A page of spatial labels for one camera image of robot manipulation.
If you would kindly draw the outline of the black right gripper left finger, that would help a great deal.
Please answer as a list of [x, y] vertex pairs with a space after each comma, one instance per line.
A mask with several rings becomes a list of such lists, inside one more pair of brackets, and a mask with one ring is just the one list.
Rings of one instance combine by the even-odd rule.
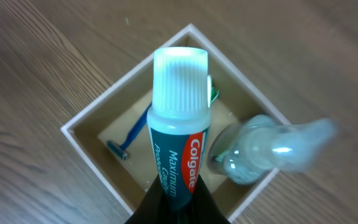
[[170, 209], [157, 175], [139, 207], [125, 224], [167, 224]]

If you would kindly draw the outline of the green white toothbrush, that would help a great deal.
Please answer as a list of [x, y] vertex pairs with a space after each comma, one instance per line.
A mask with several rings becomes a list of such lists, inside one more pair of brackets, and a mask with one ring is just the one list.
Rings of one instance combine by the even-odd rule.
[[212, 90], [213, 90], [211, 75], [207, 76], [207, 85], [208, 85], [208, 107], [210, 107], [211, 106]]

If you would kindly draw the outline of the clear foam soap pump bottle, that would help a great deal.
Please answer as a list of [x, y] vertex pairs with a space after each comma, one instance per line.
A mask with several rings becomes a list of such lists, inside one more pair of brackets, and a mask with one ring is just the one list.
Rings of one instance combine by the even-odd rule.
[[312, 165], [337, 134], [334, 121], [323, 118], [306, 124], [278, 124], [265, 114], [223, 129], [208, 154], [211, 172], [239, 185], [257, 182], [280, 169], [302, 172]]

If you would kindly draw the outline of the pink open cardboard box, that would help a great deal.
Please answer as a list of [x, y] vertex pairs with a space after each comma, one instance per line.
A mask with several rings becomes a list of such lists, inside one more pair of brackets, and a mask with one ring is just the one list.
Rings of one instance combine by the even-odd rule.
[[[213, 120], [208, 146], [220, 132], [238, 121], [267, 114], [279, 124], [288, 119], [195, 26], [188, 25], [167, 41], [167, 46], [205, 49], [209, 74], [219, 96], [212, 104]], [[106, 146], [122, 144], [151, 101], [153, 56], [146, 57], [61, 130], [100, 181], [129, 213], [133, 214], [157, 176], [149, 131], [144, 128], [120, 159]]]

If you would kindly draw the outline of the blue disposable razor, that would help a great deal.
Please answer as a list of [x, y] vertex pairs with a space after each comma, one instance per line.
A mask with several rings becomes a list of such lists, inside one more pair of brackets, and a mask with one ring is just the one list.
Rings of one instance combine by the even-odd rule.
[[128, 132], [125, 141], [118, 145], [118, 143], [114, 142], [113, 140], [106, 141], [106, 146], [108, 150], [115, 154], [118, 158], [121, 160], [126, 160], [128, 158], [128, 153], [126, 152], [126, 149], [131, 145], [133, 140], [138, 136], [138, 134], [142, 131], [143, 127], [145, 126], [147, 122], [147, 112], [149, 108], [152, 106], [150, 103], [144, 112], [141, 114], [135, 125], [131, 128], [131, 130]]

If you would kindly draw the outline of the green Dettol soap bar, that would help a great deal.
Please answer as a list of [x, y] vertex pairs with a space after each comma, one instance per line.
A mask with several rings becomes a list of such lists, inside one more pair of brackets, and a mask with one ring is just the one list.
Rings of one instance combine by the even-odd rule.
[[212, 105], [214, 100], [219, 96], [219, 91], [216, 90], [213, 86], [211, 87], [210, 90], [210, 101], [209, 101], [209, 105]]

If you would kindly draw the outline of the teal toothpaste tube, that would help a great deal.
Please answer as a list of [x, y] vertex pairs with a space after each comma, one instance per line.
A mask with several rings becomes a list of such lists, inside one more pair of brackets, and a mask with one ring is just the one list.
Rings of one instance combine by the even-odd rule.
[[160, 48], [153, 70], [147, 126], [163, 194], [178, 211], [193, 197], [211, 125], [208, 52]]

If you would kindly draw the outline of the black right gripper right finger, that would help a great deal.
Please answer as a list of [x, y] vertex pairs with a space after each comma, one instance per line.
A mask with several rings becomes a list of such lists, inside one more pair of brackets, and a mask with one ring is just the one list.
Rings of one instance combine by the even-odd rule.
[[230, 224], [220, 212], [204, 180], [199, 175], [192, 199], [186, 207], [185, 223]]

